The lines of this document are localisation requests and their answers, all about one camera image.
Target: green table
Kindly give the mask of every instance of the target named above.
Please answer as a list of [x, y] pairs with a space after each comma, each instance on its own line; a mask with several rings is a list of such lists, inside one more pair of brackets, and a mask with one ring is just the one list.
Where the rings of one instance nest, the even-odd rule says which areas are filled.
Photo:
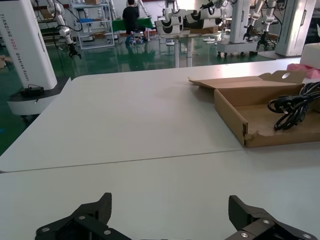
[[[150, 17], [139, 18], [136, 23], [148, 29], [152, 29], [154, 27]], [[125, 21], [121, 19], [113, 20], [112, 28], [114, 32], [125, 31], [126, 30]]]

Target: table surface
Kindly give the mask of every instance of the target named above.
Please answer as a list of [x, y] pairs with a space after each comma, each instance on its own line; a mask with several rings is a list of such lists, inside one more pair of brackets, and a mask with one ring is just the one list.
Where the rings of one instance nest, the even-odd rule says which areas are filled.
[[228, 197], [320, 238], [320, 144], [0, 174], [3, 240], [35, 231], [112, 193], [111, 228], [133, 240], [223, 240]]
[[179, 38], [198, 38], [198, 37], [208, 37], [213, 36], [216, 33], [190, 33], [190, 30], [183, 30], [179, 34], [163, 34], [159, 36], [163, 39], [179, 39]]
[[242, 150], [194, 79], [285, 70], [299, 58], [81, 76], [0, 157], [14, 172]]
[[[150, 17], [141, 17], [137, 19], [137, 24], [140, 24], [146, 28], [152, 29], [154, 26], [152, 24], [151, 18]], [[126, 25], [125, 21], [123, 19], [116, 19], [112, 21], [112, 27], [113, 31], [125, 31], [126, 30]]]

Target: white box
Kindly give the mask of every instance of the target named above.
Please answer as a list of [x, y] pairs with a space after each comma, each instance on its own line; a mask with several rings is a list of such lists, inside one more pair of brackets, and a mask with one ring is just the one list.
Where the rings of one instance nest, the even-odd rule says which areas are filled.
[[320, 69], [320, 43], [306, 44], [303, 48], [300, 63]]

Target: shiny floor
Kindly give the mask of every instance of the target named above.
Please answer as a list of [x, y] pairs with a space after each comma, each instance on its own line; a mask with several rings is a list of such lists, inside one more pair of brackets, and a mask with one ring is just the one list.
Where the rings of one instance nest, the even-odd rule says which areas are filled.
[[[180, 47], [180, 67], [186, 67], [187, 48], [182, 41]], [[71, 59], [62, 51], [59, 55], [53, 46], [47, 47], [55, 74], [71, 76], [74, 79], [83, 75], [122, 73], [175, 67], [174, 46], [167, 46], [164, 40], [152, 36], [151, 41], [136, 47], [127, 48], [123, 43], [116, 42], [115, 47], [97, 48], [81, 53], [82, 59]], [[5, 47], [0, 47], [0, 55], [8, 55]], [[192, 44], [193, 66], [208, 66], [218, 64], [246, 63], [267, 61], [261, 56], [231, 56], [217, 57], [214, 44], [206, 44], [201, 38], [195, 38]], [[0, 69], [0, 155], [26, 129], [21, 117], [13, 115], [7, 105], [7, 98], [22, 87], [15, 67], [8, 64]]]

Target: dark shirt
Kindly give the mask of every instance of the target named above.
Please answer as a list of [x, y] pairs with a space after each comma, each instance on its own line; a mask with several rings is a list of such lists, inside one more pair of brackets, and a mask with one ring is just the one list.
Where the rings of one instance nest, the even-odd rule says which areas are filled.
[[132, 31], [137, 28], [139, 9], [134, 6], [128, 6], [123, 10], [122, 17], [125, 22], [126, 30]]

